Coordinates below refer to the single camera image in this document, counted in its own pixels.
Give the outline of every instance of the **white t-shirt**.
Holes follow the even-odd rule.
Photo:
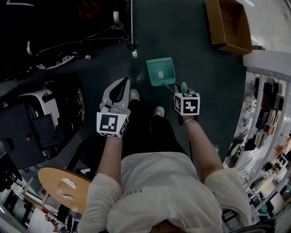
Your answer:
[[[246,192],[235,169],[209,175],[201,183],[189,157],[176,152],[141,153],[121,163],[122,186],[97,174],[79,233],[148,233],[163,220],[190,233],[223,232],[222,209],[251,223]]]

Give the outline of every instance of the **white shelving unit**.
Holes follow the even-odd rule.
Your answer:
[[[287,107],[289,105],[290,100],[290,92],[291,92],[291,54],[290,53],[283,53],[283,52],[276,52],[276,51],[266,51],[266,50],[254,50],[252,53],[245,55],[243,57],[244,65],[246,66],[246,70],[249,72],[253,72],[260,75],[260,82],[259,82],[259,89],[258,89],[258,96],[257,96],[257,104],[255,108],[255,113],[253,116],[253,121],[251,123],[251,127],[249,130],[249,134],[247,136],[247,139],[251,139],[254,136],[254,132],[256,129],[256,122],[259,117],[259,113],[261,110],[261,103],[262,103],[262,97],[263,97],[263,89],[264,89],[264,83],[266,81],[266,76],[273,77],[275,79],[285,81],[286,82],[286,91],[284,96],[284,104],[282,108],[282,113],[280,115],[277,130],[271,140],[271,143],[269,145],[269,148],[267,149],[267,152],[265,155],[260,155],[261,162],[259,166],[256,166],[256,169],[254,170],[252,176],[250,177],[250,180],[248,184],[246,185],[246,190],[249,189],[250,185],[260,177],[262,168],[266,162],[272,162],[274,159],[274,151],[275,147],[277,146],[277,139],[279,137],[279,134],[281,132],[281,127],[284,121],[284,116],[290,115],[290,112],[287,112],[290,110],[290,107]],[[244,157],[244,153],[241,153],[241,156],[239,157],[236,164],[239,163],[239,161]],[[280,191],[288,178],[288,176],[291,174],[291,169],[287,171],[283,179],[278,183],[276,188],[267,196],[265,197],[265,200],[257,206],[253,213],[259,210],[276,192]]]

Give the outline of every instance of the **cardboard box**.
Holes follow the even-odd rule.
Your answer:
[[[251,53],[251,33],[244,6],[235,0],[205,0],[211,42],[234,54]]]
[[[275,127],[273,125],[265,124],[264,132],[267,133],[267,135],[272,135]]]
[[[264,131],[258,131],[256,133],[256,139],[255,139],[255,145],[257,147],[262,147],[265,144],[265,139],[266,139],[267,133]]]
[[[279,110],[279,111],[282,111],[283,104],[284,104],[284,96],[277,94],[274,108]]]
[[[277,114],[277,111],[275,109],[271,109],[270,110],[269,116],[268,116],[268,120],[267,120],[267,124],[268,125],[274,125],[275,124],[276,114]]]
[[[279,121],[280,116],[281,116],[281,111],[277,110],[277,111],[276,111],[275,122],[274,122],[274,124],[273,124],[273,125],[275,126],[275,128],[276,128],[277,125],[278,125],[278,121]]]
[[[258,129],[264,128],[265,123],[267,122],[268,115],[269,115],[269,112],[261,108],[258,120],[256,122],[256,128]]]

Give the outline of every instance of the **white sneaker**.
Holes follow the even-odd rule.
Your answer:
[[[131,89],[129,92],[129,101],[138,100],[140,101],[140,95],[136,89]]]
[[[155,108],[155,111],[154,111],[154,116],[156,116],[156,115],[161,116],[161,117],[164,117],[164,115],[165,115],[164,108],[161,107],[161,106],[156,107]]]

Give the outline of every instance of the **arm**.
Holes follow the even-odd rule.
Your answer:
[[[201,180],[204,182],[210,174],[223,169],[221,159],[197,121],[194,119],[188,120],[185,126],[191,142],[192,152],[201,172]]]
[[[78,232],[98,233],[106,229],[108,213],[122,194],[121,152],[122,138],[108,137],[97,175],[89,186]]]
[[[121,184],[122,138],[108,137],[97,173],[111,177]]]
[[[233,210],[243,227],[251,225],[249,198],[235,168],[226,168],[209,175],[204,185],[208,187],[222,209]]]

